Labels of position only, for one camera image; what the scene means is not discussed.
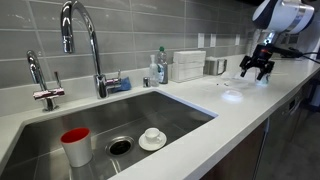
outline white cup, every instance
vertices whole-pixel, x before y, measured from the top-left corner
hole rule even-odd
[[[159,144],[162,141],[160,138],[160,131],[157,128],[147,129],[144,135],[149,144]]]
[[[92,159],[91,137],[88,128],[72,129],[60,138],[72,167],[80,167]]]

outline gray tile backsplash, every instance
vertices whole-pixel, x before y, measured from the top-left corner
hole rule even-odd
[[[26,51],[34,50],[42,69],[61,79],[94,73],[86,26],[73,14],[74,54],[62,51],[60,10],[65,0],[10,0],[0,3],[0,89],[31,84]],[[207,56],[246,53],[254,27],[254,7],[237,0],[80,0],[94,22],[102,71],[148,67],[159,46],[172,63],[174,51],[195,50],[205,33]],[[215,34],[216,47],[210,47]],[[240,45],[235,37],[240,34]]]

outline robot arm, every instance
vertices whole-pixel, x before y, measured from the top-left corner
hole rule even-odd
[[[253,23],[258,29],[275,32],[296,34],[305,29],[312,21],[314,8],[302,4],[300,0],[265,0],[255,11]],[[245,56],[240,64],[241,76],[244,77],[251,67],[260,69],[258,80],[265,74],[270,74],[274,62],[269,61],[273,53],[284,57],[298,58],[303,53],[297,50],[287,50],[275,47],[268,39],[263,44],[258,44],[252,57]]]

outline stainless steel sink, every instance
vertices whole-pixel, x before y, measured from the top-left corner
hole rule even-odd
[[[0,179],[107,179],[154,153],[143,150],[138,143],[147,128],[157,127],[164,132],[168,145],[212,119],[213,116],[152,92],[29,124]],[[59,139],[76,127],[91,130],[94,158],[83,167],[71,168]]]

